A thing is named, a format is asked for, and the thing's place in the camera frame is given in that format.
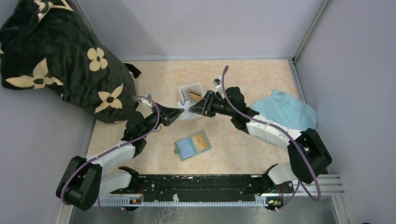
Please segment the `white credit card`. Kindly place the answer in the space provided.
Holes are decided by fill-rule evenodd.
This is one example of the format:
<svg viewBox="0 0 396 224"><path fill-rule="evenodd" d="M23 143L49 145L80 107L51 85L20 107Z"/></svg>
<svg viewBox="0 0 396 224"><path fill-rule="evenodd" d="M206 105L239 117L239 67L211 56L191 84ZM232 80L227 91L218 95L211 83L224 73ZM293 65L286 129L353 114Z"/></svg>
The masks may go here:
<svg viewBox="0 0 396 224"><path fill-rule="evenodd" d="M184 112L187 112L189 108L189 101L179 101L177 106L179 109L183 109Z"/></svg>

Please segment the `translucent white plastic bin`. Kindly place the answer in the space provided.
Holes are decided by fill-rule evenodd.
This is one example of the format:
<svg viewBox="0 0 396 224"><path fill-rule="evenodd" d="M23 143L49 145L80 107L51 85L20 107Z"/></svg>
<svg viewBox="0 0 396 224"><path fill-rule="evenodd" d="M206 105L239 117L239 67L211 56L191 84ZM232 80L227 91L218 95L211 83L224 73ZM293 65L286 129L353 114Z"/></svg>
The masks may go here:
<svg viewBox="0 0 396 224"><path fill-rule="evenodd" d="M201 116L190 112L189 108L198 101L200 101L204 96L204 91L201 83L193 83L190 85L179 87L179 94L181 100L178 101L177 105L179 108L184 109L184 112L180 115L180 119L199 119Z"/></svg>

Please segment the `yellow credit card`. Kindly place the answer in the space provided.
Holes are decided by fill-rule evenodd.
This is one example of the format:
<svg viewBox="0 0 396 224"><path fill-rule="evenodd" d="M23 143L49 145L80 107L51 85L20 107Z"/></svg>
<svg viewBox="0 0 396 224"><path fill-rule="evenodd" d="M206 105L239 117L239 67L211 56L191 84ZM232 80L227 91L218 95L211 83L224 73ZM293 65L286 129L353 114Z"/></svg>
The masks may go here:
<svg viewBox="0 0 396 224"><path fill-rule="evenodd" d="M197 133L192 136L192 141L198 152L204 151L209 148L205 135L203 133Z"/></svg>

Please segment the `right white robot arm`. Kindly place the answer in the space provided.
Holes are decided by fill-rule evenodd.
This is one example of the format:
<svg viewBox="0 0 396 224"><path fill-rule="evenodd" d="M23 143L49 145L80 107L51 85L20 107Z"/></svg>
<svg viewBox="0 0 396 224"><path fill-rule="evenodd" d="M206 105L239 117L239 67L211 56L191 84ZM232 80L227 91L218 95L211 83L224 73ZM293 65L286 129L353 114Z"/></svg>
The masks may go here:
<svg viewBox="0 0 396 224"><path fill-rule="evenodd" d="M216 114L230 116L238 130L265 138L288 154L287 162L275 164L264 173L266 191L276 192L282 183L294 180L306 184L318 182L318 176L331 164L332 158L316 130L297 130L269 120L247 106L239 87L229 87L225 94L222 97L209 90L189 111L210 118Z"/></svg>

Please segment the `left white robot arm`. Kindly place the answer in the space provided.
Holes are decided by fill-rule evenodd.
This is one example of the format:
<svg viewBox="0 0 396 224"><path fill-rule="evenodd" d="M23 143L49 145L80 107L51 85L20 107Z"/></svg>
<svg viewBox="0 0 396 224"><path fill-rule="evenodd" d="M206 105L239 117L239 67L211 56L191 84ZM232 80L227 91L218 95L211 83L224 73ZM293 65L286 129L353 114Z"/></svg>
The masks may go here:
<svg viewBox="0 0 396 224"><path fill-rule="evenodd" d="M154 104L147 117L138 111L131 112L123 138L115 146L91 157L75 156L70 160L56 189L56 196L63 204L86 211L97 203L101 195L118 189L136 192L140 180L133 176L132 170L118 165L138 156L147 144L147 135L160 125L170 126L183 112L182 108L160 104Z"/></svg>

